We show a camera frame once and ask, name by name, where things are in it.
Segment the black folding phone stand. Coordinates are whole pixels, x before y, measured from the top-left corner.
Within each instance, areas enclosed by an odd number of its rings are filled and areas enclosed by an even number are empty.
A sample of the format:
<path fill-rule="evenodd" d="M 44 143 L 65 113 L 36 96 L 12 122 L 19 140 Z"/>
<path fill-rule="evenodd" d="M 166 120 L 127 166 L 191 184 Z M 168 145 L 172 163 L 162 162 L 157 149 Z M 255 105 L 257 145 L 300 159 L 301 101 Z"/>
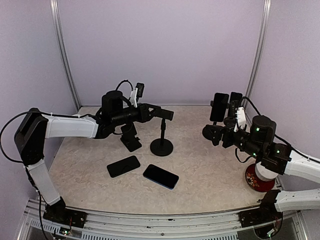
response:
<path fill-rule="evenodd" d="M 122 132 L 120 140 L 129 152 L 132 153 L 142 147 L 142 144 L 140 143 L 140 138 L 136 136 L 137 130 L 133 123 L 125 124 L 120 129 Z"/>

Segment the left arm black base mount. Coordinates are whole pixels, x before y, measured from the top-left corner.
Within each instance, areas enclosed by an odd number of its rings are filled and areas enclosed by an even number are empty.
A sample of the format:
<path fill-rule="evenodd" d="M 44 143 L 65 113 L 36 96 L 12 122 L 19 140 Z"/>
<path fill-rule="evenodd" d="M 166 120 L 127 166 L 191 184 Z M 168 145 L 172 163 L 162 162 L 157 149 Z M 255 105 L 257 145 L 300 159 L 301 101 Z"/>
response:
<path fill-rule="evenodd" d="M 69 208 L 58 210 L 47 209 L 43 214 L 43 218 L 54 223 L 83 229 L 86 223 L 87 213 Z"/>

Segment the black phone blue edge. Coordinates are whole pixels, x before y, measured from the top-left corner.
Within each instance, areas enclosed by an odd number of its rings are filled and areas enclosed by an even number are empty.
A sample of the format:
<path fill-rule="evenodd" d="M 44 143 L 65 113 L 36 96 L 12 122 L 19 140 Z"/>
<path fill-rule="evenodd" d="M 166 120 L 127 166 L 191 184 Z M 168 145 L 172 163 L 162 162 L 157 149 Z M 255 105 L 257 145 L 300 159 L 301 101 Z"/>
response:
<path fill-rule="evenodd" d="M 243 94 L 240 92 L 231 92 L 229 102 L 240 101 L 243 97 Z"/>
<path fill-rule="evenodd" d="M 170 190 L 174 189 L 179 180 L 178 175 L 153 164 L 150 164 L 146 168 L 146 170 L 143 172 L 143 176 L 152 182 L 155 182 Z"/>

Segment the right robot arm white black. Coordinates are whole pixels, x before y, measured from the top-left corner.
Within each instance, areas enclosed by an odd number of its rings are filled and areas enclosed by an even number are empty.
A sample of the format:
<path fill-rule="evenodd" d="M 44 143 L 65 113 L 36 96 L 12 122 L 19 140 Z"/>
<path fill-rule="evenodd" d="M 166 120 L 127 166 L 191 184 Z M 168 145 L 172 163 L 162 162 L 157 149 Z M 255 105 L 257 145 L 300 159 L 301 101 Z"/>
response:
<path fill-rule="evenodd" d="M 283 138 L 274 139 L 277 124 L 269 117 L 258 113 L 247 131 L 247 120 L 243 100 L 248 97 L 240 93 L 231 99 L 228 94 L 216 93 L 210 102 L 211 125 L 206 125 L 203 136 L 214 146 L 235 146 L 235 151 L 254 158 L 253 173 L 247 173 L 247 183 L 257 191 L 262 184 L 272 182 L 279 175 L 296 176 L 319 183 L 320 160 L 301 153 Z M 268 187 L 256 210 L 256 218 L 266 222 L 269 218 L 285 211 L 316 210 L 320 208 L 320 190 L 284 191 Z"/>

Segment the black pole phone stand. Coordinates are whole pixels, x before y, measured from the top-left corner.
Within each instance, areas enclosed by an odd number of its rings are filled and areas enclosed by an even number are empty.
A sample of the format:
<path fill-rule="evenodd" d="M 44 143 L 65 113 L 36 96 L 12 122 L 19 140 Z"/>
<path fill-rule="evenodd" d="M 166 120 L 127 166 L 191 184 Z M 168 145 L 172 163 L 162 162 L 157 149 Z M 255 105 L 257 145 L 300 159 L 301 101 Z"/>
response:
<path fill-rule="evenodd" d="M 211 125 L 217 125 L 218 122 L 212 122 Z M 202 129 L 202 135 L 209 141 L 212 141 L 213 134 L 208 132 L 206 128 Z"/>
<path fill-rule="evenodd" d="M 170 155 L 174 149 L 172 142 L 165 138 L 166 120 L 161 118 L 160 138 L 153 140 L 150 144 L 150 151 L 159 157 Z"/>

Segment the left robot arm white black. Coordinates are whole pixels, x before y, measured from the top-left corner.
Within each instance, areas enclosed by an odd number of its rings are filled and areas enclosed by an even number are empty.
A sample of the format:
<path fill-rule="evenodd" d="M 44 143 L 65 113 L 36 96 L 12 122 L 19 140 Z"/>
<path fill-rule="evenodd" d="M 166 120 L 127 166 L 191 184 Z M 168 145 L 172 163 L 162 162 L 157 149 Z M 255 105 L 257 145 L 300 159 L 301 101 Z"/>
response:
<path fill-rule="evenodd" d="M 138 103 L 142 92 L 134 88 L 130 98 L 119 90 L 111 90 L 101 98 L 96 114 L 60 115 L 31 108 L 23 112 L 23 121 L 14 134 L 14 143 L 30 182 L 47 204 L 46 212 L 63 223 L 70 218 L 65 201 L 56 190 L 45 165 L 44 145 L 50 138 L 87 138 L 101 140 L 121 127 L 122 143 L 131 149 L 139 142 L 134 134 L 135 122 L 146 123 L 153 118 L 171 121 L 174 112 L 158 105 Z"/>

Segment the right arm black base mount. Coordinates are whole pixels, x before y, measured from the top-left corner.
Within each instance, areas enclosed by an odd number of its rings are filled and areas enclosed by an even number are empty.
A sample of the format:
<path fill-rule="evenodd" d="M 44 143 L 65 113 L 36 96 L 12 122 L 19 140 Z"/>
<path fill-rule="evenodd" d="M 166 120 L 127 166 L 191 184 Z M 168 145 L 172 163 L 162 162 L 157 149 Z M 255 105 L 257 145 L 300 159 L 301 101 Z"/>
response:
<path fill-rule="evenodd" d="M 268 210 L 261 210 L 260 208 L 249 209 L 238 213 L 239 221 L 242 228 L 261 225 L 281 219 L 283 214 L 281 212 L 271 212 Z"/>

